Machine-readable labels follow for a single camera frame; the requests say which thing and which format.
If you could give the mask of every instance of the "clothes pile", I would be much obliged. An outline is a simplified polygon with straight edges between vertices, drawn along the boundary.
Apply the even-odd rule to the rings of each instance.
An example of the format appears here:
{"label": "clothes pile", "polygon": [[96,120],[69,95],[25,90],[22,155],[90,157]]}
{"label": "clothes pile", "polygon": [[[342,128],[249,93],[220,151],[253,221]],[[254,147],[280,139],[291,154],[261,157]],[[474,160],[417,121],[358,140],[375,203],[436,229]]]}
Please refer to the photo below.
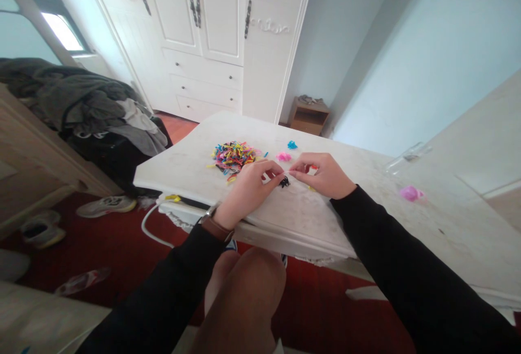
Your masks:
{"label": "clothes pile", "polygon": [[311,96],[300,95],[298,101],[306,104],[324,104],[324,99],[313,99]]}
{"label": "clothes pile", "polygon": [[38,58],[0,58],[0,82],[54,130],[72,129],[81,138],[113,132],[147,156],[167,145],[139,95],[121,81]]}

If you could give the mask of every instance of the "black bag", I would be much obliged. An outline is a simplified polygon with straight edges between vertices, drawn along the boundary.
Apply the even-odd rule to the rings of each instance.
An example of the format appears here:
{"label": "black bag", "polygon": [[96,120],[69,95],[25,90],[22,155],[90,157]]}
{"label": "black bag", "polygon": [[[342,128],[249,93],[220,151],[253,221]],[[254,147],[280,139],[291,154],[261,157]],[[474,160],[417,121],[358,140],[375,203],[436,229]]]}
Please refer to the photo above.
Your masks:
{"label": "black bag", "polygon": [[[151,120],[167,137],[168,144],[166,148],[170,148],[173,145],[172,140],[163,121],[158,117],[152,117]],[[135,198],[147,195],[155,198],[161,194],[159,191],[133,185],[136,167],[151,157],[141,153],[125,137],[110,132],[101,139],[94,136],[80,138],[70,133],[65,140],[69,146],[83,156],[85,160],[94,163],[129,196]]]}

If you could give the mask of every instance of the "brown leather watch strap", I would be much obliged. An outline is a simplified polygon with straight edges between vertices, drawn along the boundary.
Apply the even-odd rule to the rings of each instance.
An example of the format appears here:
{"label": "brown leather watch strap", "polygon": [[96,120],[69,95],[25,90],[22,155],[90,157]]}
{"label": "brown leather watch strap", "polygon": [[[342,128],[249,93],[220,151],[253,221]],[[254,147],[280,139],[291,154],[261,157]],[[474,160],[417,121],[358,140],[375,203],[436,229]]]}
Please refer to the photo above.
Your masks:
{"label": "brown leather watch strap", "polygon": [[213,237],[222,242],[229,241],[235,232],[234,230],[230,231],[228,229],[223,228],[221,225],[216,223],[210,216],[203,216],[199,223]]}

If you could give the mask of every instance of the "wristwatch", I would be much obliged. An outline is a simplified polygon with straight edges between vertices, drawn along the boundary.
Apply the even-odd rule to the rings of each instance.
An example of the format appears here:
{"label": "wristwatch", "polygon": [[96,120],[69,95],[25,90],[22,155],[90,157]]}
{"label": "wristwatch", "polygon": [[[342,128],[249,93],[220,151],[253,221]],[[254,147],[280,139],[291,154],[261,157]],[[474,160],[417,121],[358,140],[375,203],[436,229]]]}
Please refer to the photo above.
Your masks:
{"label": "wristwatch", "polygon": [[213,219],[213,215],[215,214],[215,211],[219,207],[219,205],[220,203],[217,203],[216,205],[210,207],[206,211],[205,215],[199,219],[199,224],[201,224],[201,226],[217,240],[220,240],[223,243],[227,243],[231,240],[233,234],[235,233],[235,230],[232,229],[230,231],[219,225]]}

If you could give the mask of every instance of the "white wardrobe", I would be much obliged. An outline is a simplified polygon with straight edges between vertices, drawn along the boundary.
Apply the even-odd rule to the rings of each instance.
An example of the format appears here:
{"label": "white wardrobe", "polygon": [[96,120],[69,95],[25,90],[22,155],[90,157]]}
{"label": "white wardrobe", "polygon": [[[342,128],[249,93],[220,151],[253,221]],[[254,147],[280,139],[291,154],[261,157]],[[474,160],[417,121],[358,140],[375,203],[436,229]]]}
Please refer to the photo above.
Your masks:
{"label": "white wardrobe", "polygon": [[278,122],[307,0],[98,0],[154,110]]}

